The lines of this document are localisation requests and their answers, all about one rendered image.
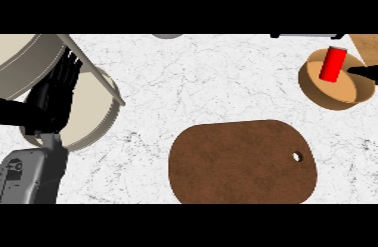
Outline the red can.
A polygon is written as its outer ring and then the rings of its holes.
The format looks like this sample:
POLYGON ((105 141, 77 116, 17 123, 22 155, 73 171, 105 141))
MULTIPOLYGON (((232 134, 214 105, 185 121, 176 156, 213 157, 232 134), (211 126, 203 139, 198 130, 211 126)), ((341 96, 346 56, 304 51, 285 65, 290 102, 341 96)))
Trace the red can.
POLYGON ((319 79, 335 83, 346 60, 347 50, 331 46, 327 50, 319 79))

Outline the brown round pot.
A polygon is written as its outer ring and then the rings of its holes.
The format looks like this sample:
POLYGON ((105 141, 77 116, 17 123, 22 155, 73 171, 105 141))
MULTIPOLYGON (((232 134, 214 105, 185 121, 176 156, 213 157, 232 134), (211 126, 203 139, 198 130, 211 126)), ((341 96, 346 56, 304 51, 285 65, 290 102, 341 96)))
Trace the brown round pot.
POLYGON ((299 71, 300 88, 309 99, 330 110, 346 110, 365 102, 375 93, 375 81, 347 72, 350 67, 364 66, 364 62, 346 55, 343 68, 335 82, 319 78, 327 50, 316 50, 299 71))

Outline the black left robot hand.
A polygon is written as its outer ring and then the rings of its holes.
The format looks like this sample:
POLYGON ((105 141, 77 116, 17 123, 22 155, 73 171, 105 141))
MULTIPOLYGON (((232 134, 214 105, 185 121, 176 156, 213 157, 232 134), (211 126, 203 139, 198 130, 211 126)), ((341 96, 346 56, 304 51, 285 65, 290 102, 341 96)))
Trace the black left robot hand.
POLYGON ((22 126, 27 135, 58 134, 67 126, 82 60, 65 48, 46 77, 33 87, 25 102, 0 98, 0 125, 22 126))

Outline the large beige round pot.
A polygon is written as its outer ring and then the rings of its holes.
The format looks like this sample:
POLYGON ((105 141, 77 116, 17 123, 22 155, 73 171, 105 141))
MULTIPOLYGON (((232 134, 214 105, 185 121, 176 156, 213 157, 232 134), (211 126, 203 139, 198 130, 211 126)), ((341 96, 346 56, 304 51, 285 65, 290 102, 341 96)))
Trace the large beige round pot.
POLYGON ((0 34, 0 98, 18 98, 45 78, 65 50, 55 34, 0 34))

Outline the tan wooden board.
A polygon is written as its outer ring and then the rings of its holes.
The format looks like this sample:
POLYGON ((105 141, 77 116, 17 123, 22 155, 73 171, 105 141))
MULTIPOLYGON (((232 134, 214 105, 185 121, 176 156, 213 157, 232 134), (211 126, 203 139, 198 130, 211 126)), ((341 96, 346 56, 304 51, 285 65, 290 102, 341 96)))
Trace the tan wooden board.
POLYGON ((378 34, 352 34, 350 38, 365 64, 378 65, 378 34))

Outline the dark appliance with pale top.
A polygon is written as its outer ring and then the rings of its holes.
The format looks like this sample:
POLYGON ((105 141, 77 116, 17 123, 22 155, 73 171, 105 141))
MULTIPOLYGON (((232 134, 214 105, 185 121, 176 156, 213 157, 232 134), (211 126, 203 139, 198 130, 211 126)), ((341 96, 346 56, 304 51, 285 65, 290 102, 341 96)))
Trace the dark appliance with pale top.
POLYGON ((327 37, 330 38, 331 40, 340 40, 346 34, 278 34, 278 33, 273 33, 271 34, 271 38, 279 38, 279 37, 284 37, 284 36, 297 36, 297 37, 327 37))

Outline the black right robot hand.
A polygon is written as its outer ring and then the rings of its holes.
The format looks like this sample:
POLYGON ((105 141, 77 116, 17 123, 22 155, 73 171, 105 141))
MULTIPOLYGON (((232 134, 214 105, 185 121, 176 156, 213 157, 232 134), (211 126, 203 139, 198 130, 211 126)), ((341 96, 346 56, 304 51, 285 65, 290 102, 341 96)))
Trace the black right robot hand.
POLYGON ((378 65, 350 67, 347 72, 378 81, 378 65))

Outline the brown wooden cutting board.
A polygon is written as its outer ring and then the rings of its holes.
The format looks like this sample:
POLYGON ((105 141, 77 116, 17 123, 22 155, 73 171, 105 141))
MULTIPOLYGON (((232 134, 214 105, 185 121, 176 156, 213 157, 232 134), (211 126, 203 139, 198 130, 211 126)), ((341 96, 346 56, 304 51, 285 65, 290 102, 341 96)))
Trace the brown wooden cutting board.
POLYGON ((294 127, 257 120, 189 127, 172 146, 169 178, 183 203, 297 204, 312 196, 318 171, 294 127))

